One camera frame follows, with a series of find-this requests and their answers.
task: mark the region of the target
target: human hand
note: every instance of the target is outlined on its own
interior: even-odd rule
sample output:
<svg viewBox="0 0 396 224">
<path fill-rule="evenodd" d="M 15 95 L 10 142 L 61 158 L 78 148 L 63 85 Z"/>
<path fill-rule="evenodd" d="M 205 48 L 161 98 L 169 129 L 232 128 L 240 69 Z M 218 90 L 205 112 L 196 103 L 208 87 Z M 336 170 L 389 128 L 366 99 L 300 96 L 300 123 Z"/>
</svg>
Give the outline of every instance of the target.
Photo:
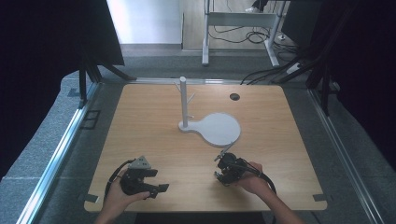
<svg viewBox="0 0 396 224">
<path fill-rule="evenodd" d="M 121 171 L 119 176 L 122 176 L 124 173 L 125 170 Z M 134 195 L 126 195 L 122 191 L 120 178 L 117 177 L 110 186 L 102 211 L 99 213 L 95 223 L 112 223 L 129 204 L 147 199 L 149 195 L 150 193 L 148 191 L 136 193 Z"/>
<path fill-rule="evenodd" d="M 262 172 L 262 165 L 259 163 L 256 163 L 254 161 L 250 161 L 249 164 Z M 242 175 L 242 178 L 240 178 L 238 181 L 234 183 L 236 186 L 242 187 L 244 190 L 247 192 L 253 193 L 253 194 L 259 194 L 260 192 L 271 190 L 270 187 L 268 186 L 268 183 L 263 180 L 262 178 L 259 178 L 258 176 L 254 175 L 251 172 L 245 172 Z"/>
</svg>

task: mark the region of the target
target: gray floor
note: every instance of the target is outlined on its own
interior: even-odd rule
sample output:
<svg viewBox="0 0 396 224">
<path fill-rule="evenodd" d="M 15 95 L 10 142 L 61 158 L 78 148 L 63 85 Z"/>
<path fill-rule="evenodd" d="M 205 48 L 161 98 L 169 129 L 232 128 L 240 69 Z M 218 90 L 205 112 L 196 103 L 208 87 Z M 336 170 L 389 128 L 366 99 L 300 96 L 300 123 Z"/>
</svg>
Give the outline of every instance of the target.
<svg viewBox="0 0 396 224">
<path fill-rule="evenodd" d="M 130 75 L 141 77 L 138 81 L 145 80 L 145 77 L 187 75 L 189 78 L 218 78 L 239 82 L 250 72 L 270 67 L 263 52 L 218 52 L 213 55 L 212 64 L 202 67 L 197 52 L 183 51 L 175 46 L 156 46 L 157 49 L 152 48 L 151 55 L 146 52 L 144 56 L 139 56 L 140 47 L 136 47 L 134 55 L 126 56 L 126 66 L 120 67 Z M 94 129 L 78 131 L 35 223 L 90 223 L 97 216 L 84 210 L 81 198 L 88 192 L 122 87 L 126 84 L 105 68 L 101 67 L 100 70 L 104 81 L 99 85 L 99 91 L 89 108 L 100 110 L 100 118 Z M 297 77 L 284 84 L 283 89 L 329 206 L 324 211 L 299 212 L 299 215 L 307 223 L 370 223 L 361 206 L 360 197 L 351 185 L 304 87 L 305 79 L 306 74 Z M 330 118 L 363 182 L 373 195 L 384 222 L 396 221 L 393 213 L 396 174 L 359 123 L 337 102 L 335 95 L 331 96 L 329 106 Z M 1 223 L 17 221 L 77 107 L 78 74 L 73 73 L 64 79 L 58 100 L 46 120 L 0 184 Z M 91 125 L 86 121 L 81 127 Z M 267 221 L 272 217 L 268 212 L 264 216 Z M 126 213 L 120 217 L 119 223 L 134 223 L 134 218 L 135 214 Z"/>
</svg>

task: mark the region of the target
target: wooden table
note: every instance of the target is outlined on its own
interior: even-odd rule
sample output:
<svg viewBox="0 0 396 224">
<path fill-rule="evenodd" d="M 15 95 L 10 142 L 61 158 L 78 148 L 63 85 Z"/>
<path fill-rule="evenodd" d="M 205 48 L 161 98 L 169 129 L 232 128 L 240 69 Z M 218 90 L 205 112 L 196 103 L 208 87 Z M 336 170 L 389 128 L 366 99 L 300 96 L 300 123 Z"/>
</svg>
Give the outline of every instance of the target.
<svg viewBox="0 0 396 224">
<path fill-rule="evenodd" d="M 194 120 L 226 112 L 241 125 L 241 135 L 229 150 L 236 157 L 259 162 L 275 183 L 278 196 L 293 210 L 323 210 L 326 201 L 304 147 L 286 97 L 277 86 L 188 85 Z M 240 95 L 238 101 L 230 94 Z M 213 176 L 221 148 L 197 133 L 182 133 L 180 93 L 175 85 L 131 84 L 124 87 L 112 120 L 89 194 L 87 211 L 100 211 L 106 182 L 123 162 L 142 155 L 159 170 L 145 183 L 170 184 L 156 199 L 131 204 L 135 212 L 263 211 L 269 208 L 238 187 L 224 187 Z"/>
</svg>

